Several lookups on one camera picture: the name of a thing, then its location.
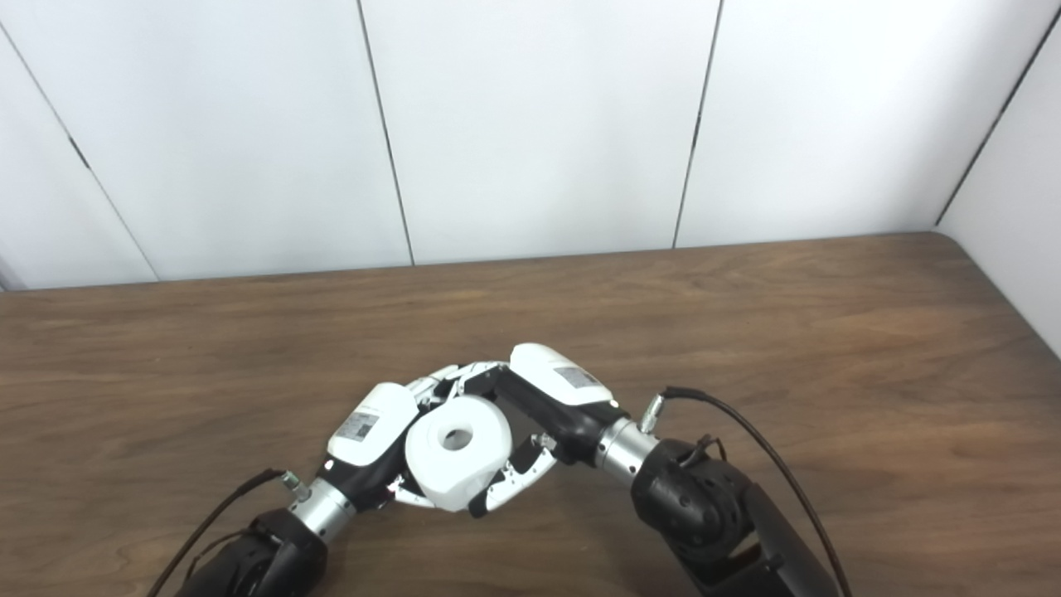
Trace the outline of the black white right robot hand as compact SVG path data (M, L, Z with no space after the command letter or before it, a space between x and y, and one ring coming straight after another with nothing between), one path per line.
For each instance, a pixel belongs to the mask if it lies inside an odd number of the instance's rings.
M500 398L540 428L468 503L471 517L500 509L555 464L594 466L605 432L627 417L598 377L540 343L516 345L507 363L470 364L456 386L465 396Z

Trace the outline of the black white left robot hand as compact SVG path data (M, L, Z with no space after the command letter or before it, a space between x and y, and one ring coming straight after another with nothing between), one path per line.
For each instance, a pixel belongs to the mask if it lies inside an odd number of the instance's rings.
M504 412L458 390L468 366L375 386L328 440L311 494L352 512L388 502L467 510L514 450Z

